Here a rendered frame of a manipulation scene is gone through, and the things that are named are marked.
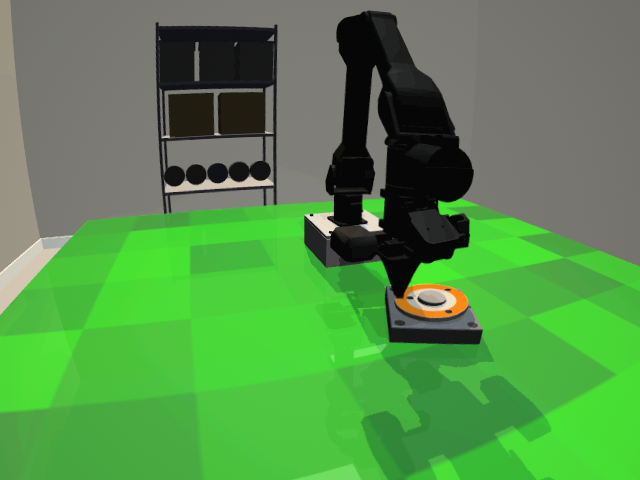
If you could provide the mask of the orange round plate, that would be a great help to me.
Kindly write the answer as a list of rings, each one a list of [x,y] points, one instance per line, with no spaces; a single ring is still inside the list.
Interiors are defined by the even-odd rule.
[[[419,303],[419,293],[425,290],[440,292],[446,296],[446,303],[439,306],[428,306]],[[439,284],[414,285],[407,288],[403,297],[394,299],[396,308],[401,314],[418,321],[441,322],[457,319],[468,309],[468,299],[455,288]]]

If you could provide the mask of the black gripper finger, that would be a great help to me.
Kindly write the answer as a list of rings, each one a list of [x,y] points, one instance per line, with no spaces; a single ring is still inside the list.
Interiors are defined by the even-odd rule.
[[[396,298],[400,298],[402,290],[403,266],[410,258],[404,254],[400,257],[387,258],[378,251],[377,255],[379,256],[388,275],[394,296]]]
[[[400,298],[403,297],[406,292],[418,266],[420,265],[420,261],[416,258],[415,253],[410,248],[404,245],[403,254],[409,257],[410,259],[403,266],[403,279],[402,279],[402,290]]]

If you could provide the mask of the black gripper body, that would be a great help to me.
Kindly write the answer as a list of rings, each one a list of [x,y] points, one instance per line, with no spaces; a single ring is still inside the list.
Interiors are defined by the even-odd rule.
[[[380,189],[384,198],[384,214],[378,219],[382,232],[370,232],[361,225],[336,227],[330,237],[330,247],[346,262],[372,260],[377,251],[387,258],[403,256],[406,241],[395,239],[396,222],[406,202],[414,202],[415,209],[427,207],[428,199],[434,199],[411,187],[398,187],[386,183]],[[410,248],[411,249],[411,248]],[[412,250],[412,249],[411,249]]]

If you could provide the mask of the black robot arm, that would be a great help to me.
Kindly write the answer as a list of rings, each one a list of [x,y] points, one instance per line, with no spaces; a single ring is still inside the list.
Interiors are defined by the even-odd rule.
[[[470,219],[465,213],[441,215],[438,201],[451,203],[464,196],[474,169],[459,149],[441,91],[415,67],[391,12],[343,18],[336,40],[347,66],[346,93],[342,141],[326,178],[326,191],[334,195],[334,216],[327,219],[339,227],[368,224],[362,211],[363,194],[371,195],[375,177],[366,135],[376,65],[383,85],[378,115],[388,135],[386,183],[434,198],[421,209],[404,203],[395,239],[406,241],[422,263],[452,258],[456,247],[467,244]]]

